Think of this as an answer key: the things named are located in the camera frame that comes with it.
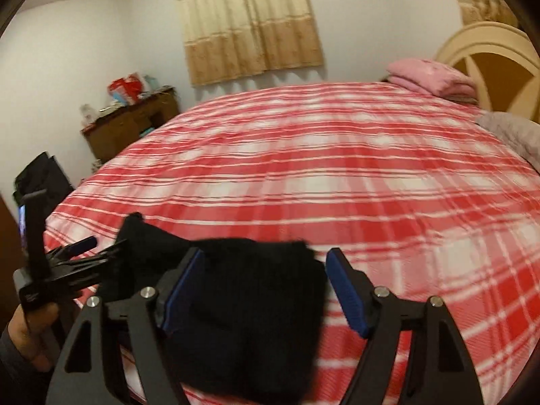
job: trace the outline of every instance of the person's arm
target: person's arm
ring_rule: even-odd
[[[39,335],[58,318],[58,306],[47,306],[26,318],[19,306],[0,339],[0,403],[43,405],[52,364]]]

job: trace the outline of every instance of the dark sleeve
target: dark sleeve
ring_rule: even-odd
[[[0,403],[43,405],[51,379],[39,373],[13,345],[7,329],[0,339]]]

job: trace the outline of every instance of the wooden headboard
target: wooden headboard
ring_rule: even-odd
[[[538,122],[540,59],[519,29],[491,21],[468,25],[442,46],[435,60],[474,79],[481,108]]]

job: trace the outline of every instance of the bed sheet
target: bed sheet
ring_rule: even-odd
[[[474,124],[479,113],[388,83],[218,98],[88,178],[50,216],[45,240],[52,248],[95,235],[102,249],[139,211],[188,239],[305,239],[321,260],[339,246],[375,285],[444,297],[492,405],[540,338],[540,176]],[[409,340],[403,333],[387,404]],[[364,344],[331,293],[307,403],[339,403]]]

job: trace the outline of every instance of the white wall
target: white wall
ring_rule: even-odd
[[[311,0],[326,65],[279,71],[193,89],[175,0],[126,0],[129,38],[139,68],[178,89],[182,108],[221,94],[329,81],[373,81],[392,60],[432,57],[461,28],[456,0]]]
[[[94,161],[81,104],[103,108],[107,85],[137,70],[126,47],[123,0],[70,0],[17,14],[0,39],[0,192],[37,155],[56,155],[76,186]]]

